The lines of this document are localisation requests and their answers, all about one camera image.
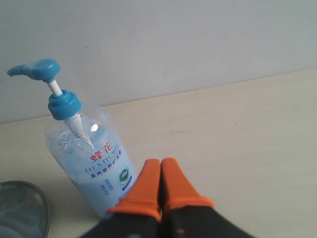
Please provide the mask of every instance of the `green logo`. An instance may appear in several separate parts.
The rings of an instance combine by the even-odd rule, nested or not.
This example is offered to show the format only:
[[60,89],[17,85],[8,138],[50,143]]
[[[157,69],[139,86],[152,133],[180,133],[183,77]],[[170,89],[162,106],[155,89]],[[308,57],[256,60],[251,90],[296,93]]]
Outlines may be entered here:
[[119,179],[120,179],[121,184],[126,182],[128,177],[129,177],[129,168],[126,168],[126,169],[122,170],[122,172],[119,175]]

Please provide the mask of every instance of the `tabletop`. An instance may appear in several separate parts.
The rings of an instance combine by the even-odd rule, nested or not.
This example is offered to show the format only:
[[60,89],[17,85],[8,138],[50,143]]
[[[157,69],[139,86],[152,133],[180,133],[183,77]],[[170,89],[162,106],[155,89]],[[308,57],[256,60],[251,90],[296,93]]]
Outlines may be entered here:
[[[139,172],[174,157],[216,210],[256,237],[317,231],[317,69],[107,106]],[[0,181],[38,185],[49,238],[78,237],[98,219],[44,139],[50,117],[0,125]]]

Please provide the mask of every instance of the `plastic bottle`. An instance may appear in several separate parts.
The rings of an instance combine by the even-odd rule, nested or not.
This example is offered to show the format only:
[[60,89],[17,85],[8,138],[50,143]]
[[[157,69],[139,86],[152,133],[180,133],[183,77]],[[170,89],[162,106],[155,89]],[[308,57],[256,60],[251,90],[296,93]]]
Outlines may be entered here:
[[47,146],[97,215],[130,190],[137,176],[109,115],[100,107],[82,106],[77,96],[61,90],[54,59],[18,65],[7,74],[26,75],[48,84],[49,110],[54,118],[46,128]]

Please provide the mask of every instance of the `blue pump head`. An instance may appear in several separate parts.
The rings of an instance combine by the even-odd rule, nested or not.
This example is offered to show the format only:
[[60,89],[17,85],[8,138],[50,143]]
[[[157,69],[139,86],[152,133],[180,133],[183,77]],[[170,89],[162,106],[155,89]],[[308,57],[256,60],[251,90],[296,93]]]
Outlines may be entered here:
[[76,94],[61,90],[55,81],[60,66],[56,60],[47,58],[35,62],[18,65],[8,70],[9,76],[26,75],[34,80],[41,80],[48,84],[52,91],[49,97],[49,111],[56,120],[66,120],[76,115],[82,108]]

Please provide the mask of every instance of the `bottle label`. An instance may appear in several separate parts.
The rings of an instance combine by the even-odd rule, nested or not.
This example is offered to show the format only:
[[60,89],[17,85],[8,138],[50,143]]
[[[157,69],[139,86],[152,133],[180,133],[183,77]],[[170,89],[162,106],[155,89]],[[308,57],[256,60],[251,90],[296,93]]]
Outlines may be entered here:
[[99,217],[115,206],[137,176],[120,141],[106,140],[81,163],[80,176],[69,176]]

